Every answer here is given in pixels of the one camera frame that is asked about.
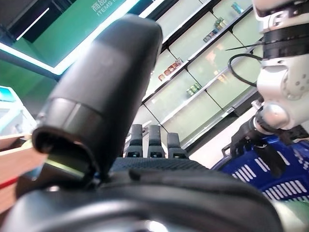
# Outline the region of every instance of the store sign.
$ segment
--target store sign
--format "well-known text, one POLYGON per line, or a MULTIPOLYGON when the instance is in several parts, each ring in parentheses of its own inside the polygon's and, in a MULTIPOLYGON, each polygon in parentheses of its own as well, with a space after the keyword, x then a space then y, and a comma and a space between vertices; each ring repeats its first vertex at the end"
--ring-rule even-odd
POLYGON ((97 13, 98 16, 106 12, 111 6, 118 0, 97 0, 92 4, 92 10, 97 13))

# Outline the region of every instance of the glass display shelf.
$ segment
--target glass display shelf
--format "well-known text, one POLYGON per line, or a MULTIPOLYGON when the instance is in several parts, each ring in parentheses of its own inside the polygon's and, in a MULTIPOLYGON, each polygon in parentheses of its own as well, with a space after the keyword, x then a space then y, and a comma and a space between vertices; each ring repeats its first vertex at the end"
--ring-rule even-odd
POLYGON ((200 88, 186 71, 181 71, 165 88, 161 89, 145 105, 159 120, 164 118, 183 102, 188 100, 200 88))
MULTIPOLYGON (((253 51, 253 47, 250 47, 248 50, 246 50, 246 53, 250 53, 250 52, 252 52, 253 51)), ((251 71, 251 69, 246 69, 246 71, 244 72, 243 70, 241 70, 241 68, 247 68, 248 66, 250 66, 250 65, 252 65, 252 68, 254 68, 253 70, 255 70, 255 74, 254 75, 251 75, 252 73, 250 72, 249 73, 249 75, 251 75, 251 77, 249 77, 249 79, 248 80, 251 80, 251 81, 256 81, 256 78, 257 78, 257 76, 258 76, 258 73, 259 73, 259 71, 260 71, 260 63, 258 62, 258 61, 256 61, 256 60, 254 60, 254 59, 249 59, 249 58, 244 58, 244 57, 242 57, 242 58, 237 58, 237 59, 235 59, 233 62, 232 62, 232 65, 233 65, 233 67, 235 67, 235 70, 236 71, 238 71, 241 75, 246 75, 246 74, 248 74, 248 73, 246 73, 246 72, 248 72, 248 71, 251 71)), ((230 96, 228 96, 226 99, 225 99, 225 97, 223 97, 222 99, 221 99, 221 104, 219 104, 220 105, 220 107, 221 108, 227 108, 227 104, 224 104, 224 101, 231 101, 231 98, 230 97, 232 97, 232 95, 236 98, 237 97, 237 93, 238 93, 238 95, 240 95, 245 89, 246 89, 246 87, 247 86, 245 86, 245 84, 244 83, 240 83, 240 85, 238 85, 238 80, 234 77, 234 76, 232 76, 230 73, 229 73, 229 70, 228 70, 228 68, 227 68, 227 66, 224 68, 224 70, 222 71, 222 72, 220 72, 217 76, 215 76, 212 80, 210 80, 204 87, 202 87, 200 90, 198 90, 198 92, 196 92, 195 94, 193 94, 191 97, 189 97, 187 100, 185 100, 185 101, 183 101, 180 105, 178 105, 177 106, 177 108, 173 108, 173 107, 171 107, 170 109, 169 109, 169 111, 170 111, 170 113, 168 114, 168 115, 166 115, 166 113, 168 112, 168 110, 167 110, 167 108, 165 107, 164 108, 164 112, 160 112, 160 113, 158 113, 158 112, 156 112, 158 115, 163 115, 163 114, 165 114, 166 116, 165 116, 165 118, 163 119, 163 120, 161 120, 160 121, 160 123, 163 125, 163 124, 165 124, 168 120, 170 120, 171 118, 173 118, 179 111, 181 111, 184 107, 186 107, 188 104, 190 104, 190 102, 192 102, 195 98, 197 98, 198 97, 198 95, 200 95, 200 94, 204 94, 205 93, 205 90, 207 90, 207 89, 210 89, 210 92, 212 92, 212 88, 211 88, 211 86, 212 85, 215 85, 215 84, 217 84, 217 81, 219 80, 219 81, 221 81, 222 80, 222 76, 227 76, 227 75, 229 75, 229 79, 228 79, 228 81, 229 82, 231 82, 231 83, 233 83, 234 85, 236 85, 236 89, 233 91, 233 94, 231 94, 230 96)), ((175 93, 175 92, 177 92, 178 91, 178 89, 177 88, 174 88, 173 87, 173 85, 171 85, 170 86, 170 88, 168 89, 168 91, 171 93, 171 94, 173 94, 173 93, 175 93)), ((216 97, 218 94, 219 94, 219 96, 221 96, 222 95, 222 92, 221 91, 218 91, 216 88, 214 89, 214 96, 216 97)))
MULTIPOLYGON (((195 51, 188 60, 182 60, 182 64, 178 66, 174 71, 172 71, 168 76, 164 77, 164 80, 159 79, 160 73, 163 73, 166 68, 168 68, 173 62, 176 61, 178 57, 173 56, 170 52, 165 50, 158 58, 157 64, 154 68, 154 72, 150 78, 150 84, 147 88, 146 94, 142 99, 142 102, 147 102, 151 97, 153 97, 160 89, 162 89, 170 80, 172 80, 174 77, 176 77, 182 70, 184 70, 188 65, 193 63, 196 59, 199 58, 199 56, 205 52, 209 47, 211 47, 217 40, 219 40, 221 37, 223 37, 228 32, 230 28, 235 26, 243 17, 245 17, 249 12, 252 11, 252 7, 247 8, 238 18, 236 18, 233 22, 228 24, 225 28, 221 29, 216 35, 214 35, 209 41, 204 43, 202 47, 200 47, 197 51, 195 51)), ((235 38, 237 46, 242 46, 242 44, 237 41, 235 38)))
POLYGON ((252 1, 250 0, 222 0, 213 8, 213 14, 219 18, 224 18, 227 23, 233 22, 239 15, 241 15, 252 1))
POLYGON ((222 109, 204 92, 161 125, 167 131, 178 133, 180 141, 183 141, 219 112, 222 109))
POLYGON ((176 28, 202 6, 199 0, 181 0, 175 3, 156 22, 161 26, 163 38, 168 38, 176 28))
MULTIPOLYGON (((256 82, 261 69, 257 60, 247 57, 241 58, 232 66, 239 76, 253 83, 256 82)), ((222 108, 226 108, 249 87, 250 85, 238 80, 227 68, 206 90, 222 108)))
POLYGON ((226 49, 240 47, 242 44, 229 31, 217 42, 188 65, 188 71, 202 85, 205 86, 218 73, 223 71, 228 60, 236 54, 246 51, 245 48, 226 51, 226 49))
POLYGON ((243 45, 253 44, 262 37, 253 11, 233 27, 233 34, 243 45))
POLYGON ((169 46, 171 53, 182 60, 187 60, 193 53, 205 45, 203 38, 214 29, 216 20, 217 18, 212 13, 206 13, 169 46))
POLYGON ((169 67, 172 66, 176 60, 177 59, 168 50, 165 50, 160 54, 151 74, 144 98, 154 93, 162 84, 167 82, 175 74, 177 69, 182 67, 183 63, 176 64, 177 66, 174 65, 173 67, 174 70, 172 72, 170 71, 171 68, 169 69, 169 67))

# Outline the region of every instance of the shelf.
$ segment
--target shelf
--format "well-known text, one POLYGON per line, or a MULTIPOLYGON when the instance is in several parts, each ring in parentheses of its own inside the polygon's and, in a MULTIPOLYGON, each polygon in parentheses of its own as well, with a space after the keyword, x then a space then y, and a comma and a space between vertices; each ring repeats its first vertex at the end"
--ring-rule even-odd
MULTIPOLYGON (((233 65, 233 69, 246 80, 256 82, 261 64, 252 58, 241 58, 237 64, 233 65)), ((206 88, 206 91, 222 108, 225 108, 231 106, 231 102, 249 87, 250 85, 241 82, 227 70, 217 76, 216 80, 206 88)))
POLYGON ((246 48, 226 51, 242 44, 229 31, 196 58, 190 65, 188 71, 202 85, 205 86, 218 73, 224 70, 228 60, 236 54, 246 51, 246 48))
POLYGON ((223 110, 204 92, 161 125, 169 132, 178 133, 180 141, 183 141, 220 112, 223 110))
POLYGON ((182 34, 190 29, 197 21, 199 21, 206 13, 210 12, 211 9, 220 2, 220 0, 207 0, 195 12, 189 15, 182 22, 179 22, 178 26, 169 34, 164 36, 162 50, 163 52, 171 44, 173 44, 182 34))
POLYGON ((188 60, 194 52, 205 45, 203 38, 214 29, 216 20, 212 13, 206 13, 169 46, 170 52, 182 60, 188 60))
POLYGON ((151 90, 147 90, 144 98, 142 99, 142 103, 147 102, 150 98, 152 98, 158 91, 160 91, 164 86, 166 86, 169 81, 171 81, 174 77, 176 77, 182 70, 186 69, 188 65, 194 62, 203 52, 205 52, 209 47, 211 47, 217 40, 219 40, 223 35, 225 35, 229 30, 231 30, 241 19, 243 19, 247 14, 249 14, 252 11, 252 6, 248 7, 242 14, 239 15, 238 18, 234 19, 230 24, 228 24, 224 29, 222 29, 216 36, 214 36, 210 41, 208 41, 206 44, 204 44, 202 47, 200 47, 194 54, 190 56, 188 60, 184 60, 184 63, 171 75, 169 75, 164 82, 159 83, 157 87, 151 87, 151 90))
POLYGON ((199 0, 180 0, 165 12, 156 22, 161 26, 163 32, 163 42, 175 33, 175 29, 185 20, 195 14, 196 10, 202 6, 199 0))
MULTIPOLYGON (((249 48, 246 53, 250 53, 253 51, 253 47, 252 48, 249 48)), ((241 61, 243 61, 244 58, 238 58, 238 59, 235 59, 233 61, 233 66, 237 66, 239 63, 241 63, 241 61)), ((170 112, 162 121, 160 121, 160 124, 165 124, 167 121, 169 121, 171 118, 173 118, 179 111, 181 111, 183 108, 185 108, 189 103, 191 103, 195 98, 197 98, 200 94, 204 94, 205 93, 205 90, 207 89, 210 89, 210 87, 213 85, 213 84, 216 84, 217 80, 219 78, 221 78, 223 75, 227 75, 227 73, 229 72, 228 68, 225 67, 225 69, 220 72, 217 76, 215 76, 212 80, 210 80, 204 87, 202 87, 202 89, 197 92, 195 95, 193 95, 192 97, 190 97, 189 99, 187 99, 186 101, 183 101, 182 104, 180 104, 177 108, 175 108, 172 112, 170 112)), ((244 83, 240 83, 240 81, 238 81, 235 77, 232 77, 229 81, 233 82, 233 83, 236 83, 237 85, 239 86, 242 86, 244 87, 244 83)), ((215 98, 218 98, 217 95, 220 96, 220 94, 222 94, 221 92, 219 91, 213 91, 212 89, 210 90, 210 93, 209 93, 212 97, 214 96, 215 98)), ((224 100, 221 100, 221 102, 219 103, 219 105, 222 107, 222 108, 225 108, 227 106, 228 103, 224 103, 224 100)))
POLYGON ((183 70, 178 74, 177 78, 149 99, 145 105, 157 120, 162 121, 171 109, 177 108, 190 98, 186 91, 195 83, 196 81, 192 76, 186 70, 183 70))
POLYGON ((233 3, 235 2, 244 11, 252 4, 252 1, 250 0, 223 0, 214 6, 212 9, 213 14, 217 18, 224 18, 227 23, 233 22, 239 16, 239 13, 232 8, 233 3))
POLYGON ((262 37, 262 34, 259 33, 259 23, 253 11, 233 27, 233 35, 244 45, 253 44, 262 37))

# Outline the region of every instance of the display case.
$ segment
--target display case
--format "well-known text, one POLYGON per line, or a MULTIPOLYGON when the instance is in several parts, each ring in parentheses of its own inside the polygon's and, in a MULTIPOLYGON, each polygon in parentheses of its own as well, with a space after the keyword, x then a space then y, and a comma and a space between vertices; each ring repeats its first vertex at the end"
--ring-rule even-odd
MULTIPOLYGON (((187 148, 257 91, 235 78, 227 62, 239 53, 262 56, 261 47, 227 49, 262 36, 247 0, 179 0, 157 22, 165 40, 137 118, 148 111, 163 133, 178 133, 187 148)), ((232 65, 257 80, 259 61, 238 58, 232 65)))

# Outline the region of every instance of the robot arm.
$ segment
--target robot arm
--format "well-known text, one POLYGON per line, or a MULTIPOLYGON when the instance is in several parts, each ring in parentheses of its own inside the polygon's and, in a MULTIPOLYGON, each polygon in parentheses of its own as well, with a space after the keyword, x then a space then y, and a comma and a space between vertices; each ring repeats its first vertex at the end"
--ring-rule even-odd
POLYGON ((239 130, 233 136, 234 156, 241 155, 243 144, 257 136, 280 135, 301 126, 306 135, 309 131, 309 2, 253 0, 253 5, 264 35, 262 69, 257 79, 264 102, 255 102, 258 111, 246 123, 252 131, 239 130))

